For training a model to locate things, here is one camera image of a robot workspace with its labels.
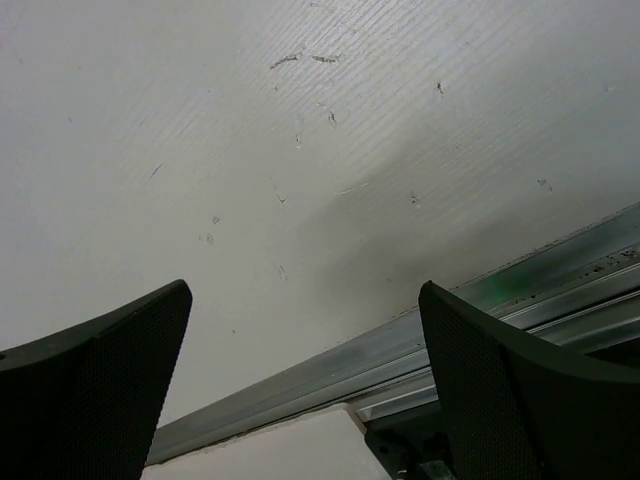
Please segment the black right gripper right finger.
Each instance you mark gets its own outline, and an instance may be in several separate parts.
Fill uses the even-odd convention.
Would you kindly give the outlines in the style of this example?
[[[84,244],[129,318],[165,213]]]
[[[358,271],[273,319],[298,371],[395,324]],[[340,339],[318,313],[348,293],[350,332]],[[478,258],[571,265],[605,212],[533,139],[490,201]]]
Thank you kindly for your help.
[[[638,478],[638,369],[554,345],[431,281],[419,311],[458,478]]]

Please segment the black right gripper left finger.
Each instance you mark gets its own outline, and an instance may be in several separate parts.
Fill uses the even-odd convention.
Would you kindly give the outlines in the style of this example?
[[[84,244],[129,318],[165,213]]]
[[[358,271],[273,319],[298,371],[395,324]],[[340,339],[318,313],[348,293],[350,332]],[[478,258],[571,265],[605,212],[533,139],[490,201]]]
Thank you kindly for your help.
[[[2,351],[2,478],[140,478],[192,300],[176,280]]]

